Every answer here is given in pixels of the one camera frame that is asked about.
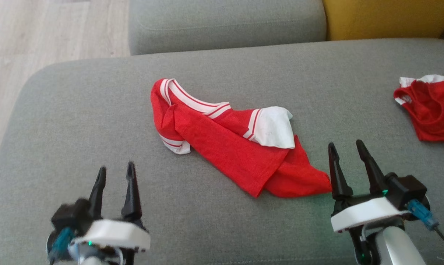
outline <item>yellow cushion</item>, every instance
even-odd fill
[[[438,38],[444,0],[323,0],[329,40]]]

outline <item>red fabric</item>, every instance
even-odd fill
[[[444,141],[444,81],[415,80],[397,89],[394,98],[406,101],[402,106],[409,112],[421,141]]]
[[[229,109],[210,119],[208,116],[212,112],[202,114],[192,109],[171,91],[167,96],[171,102],[169,105],[160,91],[162,82],[155,83],[150,96],[155,126],[160,135],[175,141],[188,141],[250,195],[258,197],[263,188],[282,198],[331,191],[327,174],[309,164],[297,136],[295,149],[261,146],[242,137],[247,132],[253,110]]]

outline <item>gray sofa cushion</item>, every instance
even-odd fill
[[[353,264],[330,224],[329,194],[254,199],[199,154],[169,151],[153,126],[149,91],[175,77],[193,96],[236,109],[283,106],[313,166],[328,171],[335,142],[349,184],[366,193],[363,139],[384,172],[429,189],[444,232],[444,143],[417,140],[392,92],[399,77],[444,75],[444,40],[319,42],[62,63],[35,74],[0,150],[0,264],[44,264],[50,217],[88,197],[108,167],[103,215],[120,213],[126,165],[136,163],[151,250],[140,264]],[[421,223],[407,231],[429,264],[444,243]]]
[[[131,0],[132,55],[325,40],[321,0]]]

